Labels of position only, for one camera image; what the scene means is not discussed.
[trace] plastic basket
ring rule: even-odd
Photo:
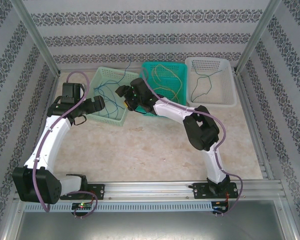
[[[90,89],[89,89],[87,98],[93,98],[94,96],[97,96],[97,95],[102,96],[102,94],[100,94],[97,91],[95,93],[94,89],[99,87],[101,84],[106,83],[109,80],[110,80],[109,83],[115,83],[115,82],[117,83],[122,79],[119,82],[119,85],[122,86],[122,85],[129,85],[132,80],[137,79],[138,77],[139,77],[139,75],[134,72],[128,72],[128,71],[125,72],[123,70],[117,70],[117,69],[112,69],[112,68],[101,66],[97,69],[97,71],[90,83]],[[116,104],[118,106],[121,106],[123,109],[118,107],[118,112],[112,113],[113,111],[116,110],[116,107],[114,104],[112,104],[111,102],[108,101],[105,103],[105,106],[106,106],[106,109],[108,110],[108,112],[112,113],[112,114],[109,114],[109,117],[108,117],[108,113],[107,113],[106,109],[104,108],[100,112],[88,114],[86,116],[88,119],[107,123],[107,124],[112,124],[112,125],[116,125],[116,126],[124,125],[128,109],[124,105],[124,98],[119,97],[115,93],[115,91],[117,90],[119,85],[118,84],[107,84],[106,85],[107,87],[104,86],[101,88],[101,90],[103,90],[102,93],[104,93],[104,95],[106,97],[109,97],[111,100],[115,99]]]
[[[158,66],[158,65],[162,65],[162,66],[166,67],[167,69],[171,70],[175,75],[177,75],[180,78],[181,84],[180,84],[180,81],[170,71],[168,71],[168,70],[164,69],[162,66]],[[160,94],[160,95],[166,97],[167,99],[171,100],[172,102],[186,105],[186,103],[187,103],[187,99],[186,99],[187,66],[185,64],[176,63],[176,62],[166,62],[166,61],[146,61],[142,64],[142,67],[147,70],[148,75],[149,75],[147,81],[148,81],[150,87],[152,87],[152,89],[154,89],[154,91],[157,94]],[[153,72],[155,67],[156,67],[157,76],[159,77],[160,80],[158,80],[157,76]],[[171,89],[175,93],[178,92],[178,90],[181,86],[180,91],[176,95],[177,98],[176,97],[174,98],[175,95],[172,91],[160,88],[160,86],[155,83],[154,78],[158,84]],[[141,113],[145,113],[145,111],[141,107],[138,107],[136,110]],[[153,115],[152,113],[146,113],[144,115],[145,116],[156,116],[156,115]]]
[[[188,57],[185,64],[187,66],[186,101],[190,107],[196,108],[204,105],[205,107],[229,108],[237,104],[234,77],[227,59]],[[200,76],[202,74],[213,74],[210,76],[211,85],[208,77],[198,80],[199,77],[203,77]]]

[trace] yellow wire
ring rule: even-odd
[[[154,73],[155,73],[155,76],[158,78],[158,80],[161,82],[161,80],[160,80],[160,78],[159,78],[159,76],[158,76],[158,73],[157,73],[157,67],[162,67],[163,69],[169,71],[170,73],[172,73],[172,74],[179,80],[179,82],[180,82],[180,87],[179,87],[179,89],[178,89],[177,92],[173,91],[172,89],[170,89],[170,88],[168,88],[168,87],[166,87],[166,86],[162,86],[162,85],[160,85],[160,84],[158,84],[158,83],[156,82],[156,80],[155,80],[155,78],[154,78]],[[174,98],[176,98],[177,102],[179,103],[179,99],[178,99],[177,95],[178,95],[178,93],[180,92],[180,90],[181,90],[181,88],[182,88],[182,81],[180,80],[180,78],[179,78],[173,71],[171,71],[170,69],[166,68],[166,67],[163,66],[162,64],[159,64],[159,65],[155,66],[155,68],[151,71],[151,75],[152,75],[153,81],[154,81],[158,86],[160,86],[160,87],[157,87],[156,89],[164,89],[164,90],[167,90],[167,91],[172,92],[172,93],[174,94],[174,97],[173,97],[171,100],[173,100]]]

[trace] damask pattern wall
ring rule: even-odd
[[[55,76],[9,0],[0,0],[0,226],[15,186],[12,171],[32,153]]]
[[[276,179],[300,232],[300,0],[283,0],[242,72]]]
[[[61,70],[220,57],[233,66],[269,0],[25,0]]]

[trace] beige floor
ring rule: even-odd
[[[68,73],[62,73],[57,90]],[[74,74],[71,82],[84,83]],[[243,179],[262,179],[247,123],[236,107],[209,109],[225,125],[220,147],[224,169]],[[88,120],[65,136],[54,173],[85,174],[90,182],[198,181],[207,178],[201,152],[188,141],[183,125],[163,117],[129,112],[123,127]]]

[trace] teal plastic basket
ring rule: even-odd
[[[176,76],[178,76],[181,80],[178,80],[170,71],[166,70],[165,68],[171,70]],[[155,93],[160,94],[167,99],[171,100],[172,102],[186,105],[187,103],[187,66],[183,63],[177,62],[166,62],[166,61],[146,61],[142,64],[142,67],[145,68],[148,72],[148,79],[147,82],[149,83],[150,87],[155,91]],[[160,84],[163,88],[166,87],[167,89],[171,89],[176,93],[175,94],[167,89],[162,89],[159,86]],[[138,107],[137,111],[141,113],[145,113],[145,111]],[[145,116],[156,116],[152,113],[146,113]]]
[[[115,100],[116,104],[122,108],[118,107],[118,110],[116,112],[116,106],[113,103],[111,103],[110,101],[108,101],[105,103],[105,106],[107,109],[104,108],[103,110],[101,110],[99,112],[88,114],[88,115],[86,115],[86,117],[88,119],[98,121],[98,122],[103,122],[103,123],[112,124],[112,125],[116,125],[116,126],[123,126],[125,119],[126,119],[128,109],[124,105],[125,99],[123,97],[119,97],[115,93],[115,91],[117,90],[117,88],[119,86],[130,85],[130,82],[134,79],[137,79],[138,77],[139,77],[139,75],[134,72],[129,72],[129,71],[125,72],[123,70],[117,70],[117,69],[113,69],[113,68],[100,66],[97,69],[97,71],[90,83],[90,89],[89,89],[89,93],[87,95],[87,99],[93,98],[95,95],[102,96],[102,94],[104,94],[105,97],[108,97],[111,100]],[[104,84],[106,82],[109,82],[109,83],[119,82],[119,85],[118,84],[108,84],[108,85],[106,85],[106,87],[102,88],[101,94],[99,92],[95,93],[94,88],[97,88],[101,84]]]

